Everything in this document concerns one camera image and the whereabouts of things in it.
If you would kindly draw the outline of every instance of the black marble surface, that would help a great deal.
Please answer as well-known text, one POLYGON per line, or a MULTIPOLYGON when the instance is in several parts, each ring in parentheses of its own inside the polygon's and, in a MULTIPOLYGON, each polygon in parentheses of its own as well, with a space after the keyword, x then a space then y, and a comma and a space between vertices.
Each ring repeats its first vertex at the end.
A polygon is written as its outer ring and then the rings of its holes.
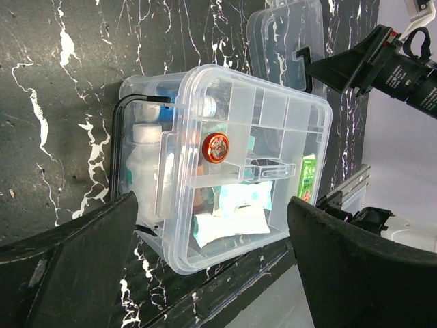
MULTIPOLYGON (((107 199, 111 116, 125 77, 211 62, 250 74, 246 23, 268 2, 0 0, 0 245, 77 218, 107 199)), ((327 56, 354 46, 376 26, 378 0, 321 2, 327 56)), ((367 98, 351 92, 329 90, 328 101, 334 116, 320 195, 361 166, 367 108, 367 98)), ((197 313, 197 290, 208 299, 219 280, 222 298, 232 298, 243 285, 232 285, 234 279, 250 280, 242 272, 258 279, 274 275, 282 259, 290 261, 284 242, 275 243, 241 257, 237 278, 224 280, 218 278, 235 272, 234 261, 179 276, 136 234, 129 254, 114 327, 182 313, 199 325, 212 309, 197 313), (187 300, 191 309, 178 310, 187 300)))

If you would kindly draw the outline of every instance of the white veining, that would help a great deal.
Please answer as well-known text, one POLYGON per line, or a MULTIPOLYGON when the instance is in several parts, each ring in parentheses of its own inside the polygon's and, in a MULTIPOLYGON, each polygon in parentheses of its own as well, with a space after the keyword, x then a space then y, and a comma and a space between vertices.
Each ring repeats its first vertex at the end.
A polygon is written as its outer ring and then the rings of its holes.
POLYGON ((110 46, 113 46, 113 43, 110 41, 111 35, 109 34, 109 25, 106 22, 106 20, 104 19, 103 11, 100 9, 98 13, 102 17, 102 22, 100 24, 100 37, 102 38, 102 41, 104 43, 106 43, 110 46))
POLYGON ((240 16, 240 31, 238 32, 240 34, 240 39, 242 43, 242 60, 243 63, 241 65, 241 68, 239 65, 237 65, 236 69, 241 69, 242 72, 251 73, 251 65, 249 64, 249 43, 247 41, 247 34, 246 34, 246 23, 247 23, 247 17, 244 14, 244 0, 240 0, 238 2, 238 9, 232 6, 235 11, 237 11, 238 15, 240 16))
POLYGON ((361 1, 358 4, 358 14, 356 15, 356 19, 358 20, 360 19, 360 17, 361 17, 361 1))
POLYGON ((150 303, 155 305, 159 310, 163 310, 164 306, 167 305, 167 296, 165 293, 165 287, 163 285, 163 281, 161 279, 156 279, 158 285, 150 289, 150 303), (163 304, 159 304, 155 302, 154 299, 162 299, 163 304))
POLYGON ((222 0, 211 1, 210 7, 213 9, 213 19, 214 24, 217 24, 217 20, 224 22, 226 25, 228 24, 228 20, 223 14, 223 7, 221 6, 222 0))
POLYGON ((55 209, 55 216, 56 216, 56 221, 55 221, 55 227, 57 227, 58 224, 58 220, 59 220, 59 215, 57 213, 58 210, 60 210, 59 207, 59 198, 58 198, 58 202, 56 203, 53 199, 53 192, 52 192, 52 187, 50 186, 50 184, 47 182, 46 180, 46 174, 44 173, 44 169, 38 164, 36 163, 37 168, 40 170, 41 175, 42 175, 42 181, 44 182, 44 184, 47 186, 48 188, 48 198, 50 200, 50 203, 52 203, 54 209, 55 209))
POLYGON ((194 317, 196 318, 196 323, 198 323, 200 321, 200 318, 197 315, 197 306, 196 306, 196 301, 198 300, 198 298, 199 297, 197 297, 197 293, 196 292, 191 294, 191 299, 193 299, 193 313, 194 313, 194 317))
POLYGON ((334 0, 328 0, 328 4, 329 4, 330 14, 334 16, 335 13, 334 0))
POLYGON ((137 59, 135 60, 135 62, 139 65, 142 75, 145 75, 145 74, 144 74, 143 64, 141 63, 141 48, 143 47, 143 45, 141 43, 141 39, 143 39, 143 31, 141 30, 141 22, 143 22, 150 14, 150 9, 151 9, 150 0, 148 0, 148 3, 149 3, 149 7, 147 9, 147 14, 145 16, 141 17, 141 0, 138 0, 138 22, 134 26, 134 33, 137 37, 137 59))
POLYGON ((120 284, 122 285, 122 307, 126 310, 126 315, 123 317, 123 322, 121 328, 133 324, 138 323, 138 326, 141 324, 141 320, 139 318, 139 307, 134 301, 130 298, 130 290, 128 288, 128 282, 125 279, 120 280, 120 284))
POLYGON ((149 269, 149 261, 147 261, 147 258, 144 257, 144 254, 140 254, 138 251, 138 245, 134 250, 134 254, 136 257, 138 257, 138 261, 143 261, 143 269, 145 271, 145 277, 148 278, 150 281, 153 280, 152 271, 153 269, 149 269))
MULTIPOLYGON (((279 45, 279 51, 276 51, 275 49, 275 53, 277 56, 277 61, 279 63, 279 84, 280 85, 284 85, 284 81, 285 81, 285 74, 287 73, 287 35, 288 35, 288 21, 287 21, 287 26, 284 29, 281 26, 281 31, 285 31, 285 33, 283 34, 283 39, 282 42, 283 44, 278 44, 278 37, 280 36, 277 33, 277 29, 278 29, 278 25, 277 22, 274 21, 272 24, 272 28, 273 28, 273 40, 276 42, 277 45, 279 45)), ((299 42, 296 45, 297 49, 301 48, 301 44, 300 44, 300 36, 299 36, 299 42)))
POLYGON ((87 134, 89 137, 89 145, 91 146, 91 154, 88 158, 88 174, 89 174, 89 178, 93 182, 93 185, 91 186, 89 191, 83 196, 83 199, 81 202, 81 208, 76 210, 75 212, 73 212, 73 216, 72 216, 73 219, 80 217, 85 212, 85 208, 87 208, 89 206, 90 199, 100 200, 104 204, 104 197, 107 195, 107 193, 109 191, 107 185, 102 184, 101 182, 96 180, 95 175, 97 173, 96 170, 100 169, 100 171, 106 177, 106 183, 107 184, 109 183, 108 178, 107 178, 106 173, 105 173, 105 170, 104 170, 104 167, 103 167, 103 162, 104 162, 103 146, 109 144, 109 140, 111 137, 110 137, 108 131, 106 130, 104 120, 102 120, 102 127, 103 127, 104 133, 106 134, 106 139, 100 143, 96 143, 96 138, 93 135, 94 125, 91 124, 91 122, 90 122, 90 119, 92 118, 92 116, 90 114, 87 114, 86 116, 87 117, 85 118, 85 124, 77 124, 77 125, 79 125, 82 129, 87 131, 87 134), (102 187, 102 191, 99 192, 97 195, 91 196, 91 194, 93 192, 95 192, 95 188, 98 186, 102 187))
POLYGON ((190 37, 191 45, 193 46, 195 52, 196 52, 197 55, 199 56, 198 65, 200 66, 200 65, 201 65, 201 61, 202 61, 202 58, 201 58, 201 55, 200 55, 199 49, 197 49, 197 47, 196 47, 196 45, 195 45, 195 43, 194 43, 194 40, 193 40, 193 35, 192 35, 192 33, 191 33, 191 28, 190 28, 190 16, 188 15, 188 8, 186 7, 186 2, 185 2, 185 1, 186 1, 186 0, 182 0, 182 2, 184 3, 184 7, 185 7, 185 15, 186 15, 186 21, 187 21, 187 27, 188 27, 188 35, 189 35, 189 37, 190 37))
POLYGON ((74 52, 74 42, 72 38, 70 37, 70 34, 66 32, 66 26, 62 20, 62 17, 64 17, 64 12, 61 10, 62 1, 59 1, 59 7, 57 8, 57 12, 59 15, 59 24, 61 26, 61 32, 59 35, 61 36, 61 61, 60 64, 62 67, 65 68, 65 66, 70 62, 70 56, 73 56, 78 61, 80 59, 76 56, 76 53, 74 52))
POLYGON ((33 65, 33 61, 30 58, 27 58, 27 59, 30 61, 30 63, 17 63, 17 65, 12 68, 12 76, 14 77, 15 83, 17 84, 17 86, 19 86, 21 88, 22 91, 31 92, 29 99, 30 99, 32 107, 33 107, 33 114, 40 122, 40 149, 47 156, 49 156, 52 161, 54 161, 53 155, 50 154, 45 148, 45 145, 47 142, 47 137, 48 137, 48 122, 47 122, 47 119, 44 117, 44 112, 43 112, 41 106, 38 104, 38 95, 37 95, 35 89, 33 89, 33 88, 31 88, 31 87, 27 88, 27 89, 24 88, 18 82, 16 75, 15 75, 15 70, 19 69, 20 67, 33 65))
POLYGON ((169 33, 170 29, 171 29, 171 9, 169 7, 169 5, 167 5, 166 0, 163 0, 163 5, 164 7, 167 9, 167 17, 169 18, 169 26, 167 28, 167 30, 165 31, 165 33, 169 33))

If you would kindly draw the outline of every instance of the plastic compartment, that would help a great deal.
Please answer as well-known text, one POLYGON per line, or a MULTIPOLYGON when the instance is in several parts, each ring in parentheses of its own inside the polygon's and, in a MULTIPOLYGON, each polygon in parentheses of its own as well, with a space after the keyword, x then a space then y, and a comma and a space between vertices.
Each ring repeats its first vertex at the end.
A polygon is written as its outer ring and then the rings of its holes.
MULTIPOLYGON (((141 221, 158 236, 140 233, 141 237, 181 274, 286 238, 287 204, 298 193, 302 158, 310 154, 318 161, 309 202, 317 200, 332 120, 326 100, 213 64, 159 77, 129 77, 120 98, 149 92, 167 96, 160 92, 168 90, 173 94, 177 90, 175 104, 169 105, 174 117, 163 123, 156 199, 151 200, 160 221, 154 219, 153 225, 141 221), (211 103, 208 97, 214 99, 214 115, 205 110, 211 103), (229 153, 219 164, 202 155, 206 135, 215 132, 229 139, 229 153), (193 238, 193 213, 205 194, 213 187, 266 181, 272 181, 271 210, 264 210, 270 234, 237 235, 198 246, 193 238)), ((147 110, 144 104, 131 105, 124 112, 123 163, 135 147, 132 127, 143 123, 139 112, 147 110)), ((125 167, 120 188, 121 192, 130 189, 125 167)))
MULTIPOLYGON (((324 59, 322 6, 319 0, 276 0, 255 12, 247 23, 253 74, 296 90, 305 90, 305 47, 311 60, 324 59)), ((326 98, 326 87, 313 81, 313 94, 326 98)))

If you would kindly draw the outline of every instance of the plastic container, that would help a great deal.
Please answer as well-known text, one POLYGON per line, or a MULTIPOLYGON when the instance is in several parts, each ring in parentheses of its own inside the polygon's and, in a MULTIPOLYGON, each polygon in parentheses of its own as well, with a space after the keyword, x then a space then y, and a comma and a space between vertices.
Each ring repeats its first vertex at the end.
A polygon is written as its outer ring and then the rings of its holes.
MULTIPOLYGON (((322 6, 319 0, 276 0, 273 6, 255 12, 247 23, 247 40, 253 74, 296 90, 305 90, 304 57, 324 59, 322 6)), ((326 98, 326 86, 312 80, 313 94, 326 98)))
MULTIPOLYGON (((144 201, 154 205, 152 219, 142 219, 143 213, 139 213, 139 221, 153 222, 148 226, 157 236, 140 233, 141 237, 181 274, 286 238, 287 204, 298 192, 302 158, 311 154, 318 161, 309 202, 317 200, 332 120, 326 100, 213 64, 177 74, 129 77, 120 89, 120 98, 144 93, 151 85, 177 90, 178 94, 174 105, 155 104, 173 107, 174 117, 172 124, 163 124, 160 136, 156 188, 150 185, 150 195, 156 193, 156 198, 144 201), (204 111, 210 97, 216 104, 212 117, 204 111), (208 160, 202 149, 205 140, 212 142, 211 134, 225 136, 214 143, 219 163, 208 160), (270 233, 220 238, 200 248, 195 240, 194 216, 214 212, 212 207, 220 200, 217 191, 224 190, 223 186, 266 186, 260 182, 271 186, 268 195, 264 192, 264 197, 271 199, 262 214, 270 233)), ((125 107, 121 134, 120 193, 132 189, 126 166, 139 147, 135 127, 143 123, 130 105, 133 103, 125 107)), ((258 204, 254 199, 249 201, 258 204)))
MULTIPOLYGON (((131 77, 130 79, 131 85, 129 88, 133 93, 153 96, 168 96, 170 97, 170 102, 174 104, 175 98, 178 95, 178 89, 175 89, 174 84, 169 83, 168 85, 163 85, 156 81, 155 83, 148 83, 144 86, 144 89, 142 89, 141 87, 138 87, 138 84, 135 82, 136 77, 131 77)), ((130 106, 134 110, 135 119, 137 121, 147 123, 173 121, 173 107, 156 105, 149 102, 133 102, 130 106)), ((206 96, 203 102, 202 115, 206 118, 211 118, 215 115, 216 110, 217 106, 215 99, 211 96, 206 96)))

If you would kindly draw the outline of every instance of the clear plastic lid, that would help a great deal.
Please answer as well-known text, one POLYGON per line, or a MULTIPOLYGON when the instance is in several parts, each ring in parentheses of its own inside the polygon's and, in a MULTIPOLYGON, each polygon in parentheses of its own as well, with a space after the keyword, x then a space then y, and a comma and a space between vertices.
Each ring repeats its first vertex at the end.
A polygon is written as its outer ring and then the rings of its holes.
MULTIPOLYGON (((247 38, 253 74, 296 90, 305 90, 304 58, 324 59, 322 6, 319 0, 276 0, 273 7, 251 15, 247 38)), ((313 94, 326 98, 326 87, 313 81, 313 94)))
MULTIPOLYGON (((317 200, 332 120, 323 98, 213 64, 130 77, 120 96, 141 90, 174 101, 166 106, 174 117, 163 124, 156 172, 160 221, 151 229, 158 236, 142 237, 176 272, 287 237, 291 196, 317 200)), ((133 112, 126 107, 123 159, 135 146, 132 126, 142 123, 133 112)))

